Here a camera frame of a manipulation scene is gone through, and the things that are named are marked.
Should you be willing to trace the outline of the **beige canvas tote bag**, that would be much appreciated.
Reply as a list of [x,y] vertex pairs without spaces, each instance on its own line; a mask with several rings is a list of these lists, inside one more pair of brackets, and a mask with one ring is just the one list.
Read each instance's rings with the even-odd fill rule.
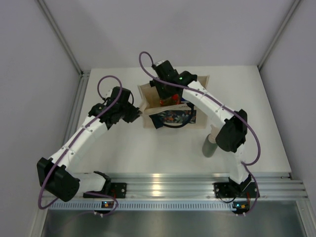
[[[198,81],[202,86],[206,87],[209,81],[209,75],[198,76]],[[151,117],[158,119],[158,122],[162,122],[166,125],[177,126],[185,122],[190,113],[191,108],[186,105],[187,101],[182,101],[178,105],[171,106],[160,106],[159,96],[155,87],[151,87],[150,84],[138,85],[138,90],[142,99],[140,104],[140,110],[142,112],[143,127],[144,128],[155,128],[154,122]],[[185,125],[184,128],[206,128],[207,115],[200,109],[194,106],[192,113],[193,117],[189,124]]]

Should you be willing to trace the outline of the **green pump bottle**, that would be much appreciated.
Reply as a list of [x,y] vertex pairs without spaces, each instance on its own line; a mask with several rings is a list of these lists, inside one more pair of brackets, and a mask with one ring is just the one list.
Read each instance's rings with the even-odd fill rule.
[[207,135],[202,146],[202,153],[206,158],[212,157],[218,148],[216,143],[216,137],[218,133],[219,129],[216,126],[211,125],[211,132]]

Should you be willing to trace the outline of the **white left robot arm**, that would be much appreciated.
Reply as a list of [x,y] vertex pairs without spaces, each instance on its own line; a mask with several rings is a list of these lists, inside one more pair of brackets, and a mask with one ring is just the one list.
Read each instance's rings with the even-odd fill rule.
[[107,96],[103,103],[91,108],[84,123],[58,152],[37,162],[40,186],[64,202],[76,195],[104,198],[111,193],[108,175],[100,171],[74,174],[72,170],[114,124],[120,120],[134,122],[141,115],[139,108],[133,105],[130,90],[116,86]]

